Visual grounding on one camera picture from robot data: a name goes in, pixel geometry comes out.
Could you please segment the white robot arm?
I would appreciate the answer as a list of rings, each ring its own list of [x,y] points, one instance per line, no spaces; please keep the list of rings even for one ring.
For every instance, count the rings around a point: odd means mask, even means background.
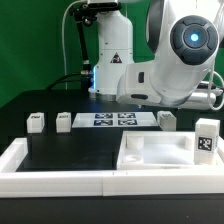
[[[224,0],[151,0],[146,19],[150,61],[133,61],[133,26],[120,0],[87,0],[97,12],[99,61],[90,96],[141,106],[213,109],[218,92],[205,77],[216,75],[224,39]]]

